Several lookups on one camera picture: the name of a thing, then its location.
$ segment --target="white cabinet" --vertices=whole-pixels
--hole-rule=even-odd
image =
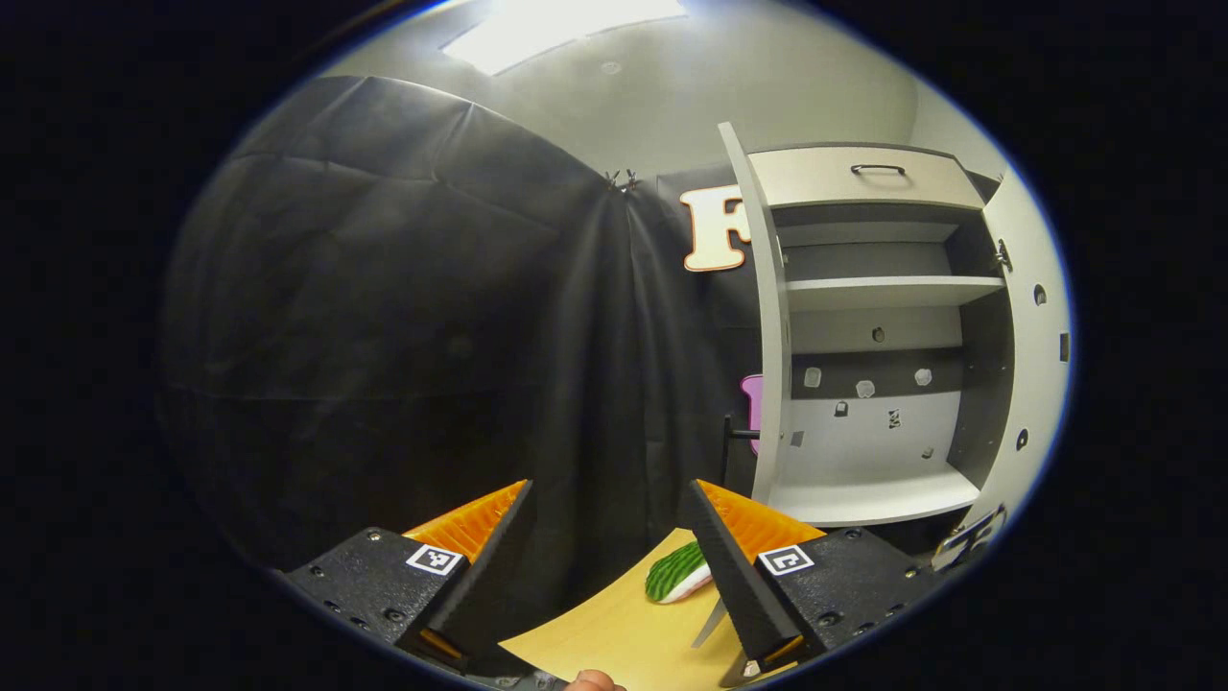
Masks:
[[[1061,266],[1043,218],[1024,212],[1027,190],[1008,178],[986,205],[941,152],[747,153],[731,124],[718,129],[759,288],[752,497],[820,527],[1017,506],[1059,425],[1057,339],[1070,330]],[[998,239],[1025,269],[1003,265]],[[1050,313],[1035,312],[1032,276],[1049,281]],[[1019,452],[1017,427],[1029,436]]]

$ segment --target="finger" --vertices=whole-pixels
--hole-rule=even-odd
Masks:
[[[576,681],[587,681],[600,691],[614,691],[614,680],[600,670],[586,669],[576,675]]]

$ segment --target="pink object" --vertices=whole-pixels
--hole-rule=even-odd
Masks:
[[[759,431],[759,416],[763,411],[763,399],[764,399],[764,376],[753,374],[742,380],[742,393],[750,399],[750,430]],[[759,441],[750,441],[750,449],[759,455]]]

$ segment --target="drawer handle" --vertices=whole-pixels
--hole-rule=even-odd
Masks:
[[[898,172],[900,174],[904,174],[904,168],[901,168],[900,166],[880,166],[880,164],[877,164],[877,163],[868,163],[868,164],[860,164],[860,166],[850,166],[849,167],[849,169],[852,171],[852,174],[861,174],[861,171],[865,169],[865,168],[889,168],[889,169],[893,169],[893,171],[895,171],[895,172]]]

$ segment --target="toy cucumber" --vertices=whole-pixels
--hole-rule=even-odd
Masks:
[[[694,541],[652,565],[643,589],[653,603],[668,605],[686,598],[710,581],[712,571],[699,550],[699,541]]]

